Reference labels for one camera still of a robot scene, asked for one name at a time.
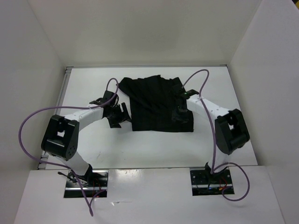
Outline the black skirt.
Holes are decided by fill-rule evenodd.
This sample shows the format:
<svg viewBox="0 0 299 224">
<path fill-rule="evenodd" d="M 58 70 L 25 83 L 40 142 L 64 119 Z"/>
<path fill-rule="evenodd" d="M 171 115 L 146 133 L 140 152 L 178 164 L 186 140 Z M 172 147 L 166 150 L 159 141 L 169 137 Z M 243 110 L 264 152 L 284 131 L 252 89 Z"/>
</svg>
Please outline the black skirt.
<svg viewBox="0 0 299 224">
<path fill-rule="evenodd" d="M 179 77 L 165 79 L 160 75 L 131 79 L 125 77 L 119 89 L 129 97 L 133 131 L 158 131 L 169 133 L 192 133 L 193 113 L 189 112 L 187 123 L 171 119 L 176 105 L 173 86 L 183 86 Z"/>
</svg>

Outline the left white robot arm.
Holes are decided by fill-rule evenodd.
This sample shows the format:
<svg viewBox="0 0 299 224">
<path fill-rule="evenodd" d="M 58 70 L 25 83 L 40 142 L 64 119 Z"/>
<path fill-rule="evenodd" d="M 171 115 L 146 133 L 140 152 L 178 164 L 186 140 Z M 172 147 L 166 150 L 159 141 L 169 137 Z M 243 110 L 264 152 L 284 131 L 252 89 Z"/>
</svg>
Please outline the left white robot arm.
<svg viewBox="0 0 299 224">
<path fill-rule="evenodd" d="M 89 186 L 100 175 L 77 152 L 79 132 L 95 121 L 106 118 L 110 128 L 120 128 L 120 123 L 131 121 L 125 103 L 110 103 L 104 107 L 78 110 L 66 116 L 54 115 L 50 118 L 41 148 L 49 155 L 58 158 L 75 172 L 80 185 Z"/>
</svg>

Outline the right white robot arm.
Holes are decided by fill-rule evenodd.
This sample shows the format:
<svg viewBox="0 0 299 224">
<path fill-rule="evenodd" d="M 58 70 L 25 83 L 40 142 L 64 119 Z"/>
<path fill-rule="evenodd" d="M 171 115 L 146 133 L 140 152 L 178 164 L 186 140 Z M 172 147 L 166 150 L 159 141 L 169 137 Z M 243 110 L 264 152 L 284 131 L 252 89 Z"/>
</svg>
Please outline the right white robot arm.
<svg viewBox="0 0 299 224">
<path fill-rule="evenodd" d="M 187 113 L 193 112 L 206 118 L 212 126 L 213 156 L 205 165 L 205 179 L 216 183 L 229 164 L 231 154 L 250 140 L 243 114 L 238 109 L 220 107 L 195 90 L 176 90 L 174 94 L 176 107 L 173 120 L 186 122 Z"/>
</svg>

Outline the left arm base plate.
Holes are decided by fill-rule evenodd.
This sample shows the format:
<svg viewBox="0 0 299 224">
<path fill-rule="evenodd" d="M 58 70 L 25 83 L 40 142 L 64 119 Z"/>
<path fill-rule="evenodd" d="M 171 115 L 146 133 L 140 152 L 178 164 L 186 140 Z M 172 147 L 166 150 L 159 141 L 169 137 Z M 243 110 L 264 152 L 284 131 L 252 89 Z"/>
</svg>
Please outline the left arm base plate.
<svg viewBox="0 0 299 224">
<path fill-rule="evenodd" d="M 106 198 L 108 186 L 108 171 L 95 171 L 90 182 L 80 180 L 87 198 Z M 64 198 L 83 198 L 81 188 L 72 172 L 67 175 Z"/>
</svg>

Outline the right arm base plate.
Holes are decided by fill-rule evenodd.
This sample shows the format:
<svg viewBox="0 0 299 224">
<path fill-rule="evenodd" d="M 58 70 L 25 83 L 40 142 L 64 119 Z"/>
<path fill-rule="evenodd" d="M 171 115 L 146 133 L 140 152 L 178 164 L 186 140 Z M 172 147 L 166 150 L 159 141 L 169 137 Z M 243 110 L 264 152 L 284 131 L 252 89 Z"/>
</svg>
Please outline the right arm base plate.
<svg viewBox="0 0 299 224">
<path fill-rule="evenodd" d="M 191 169 L 190 177 L 193 196 L 221 195 L 223 190 L 225 195 L 235 193 L 229 169 L 217 175 L 210 175 L 204 168 Z"/>
</svg>

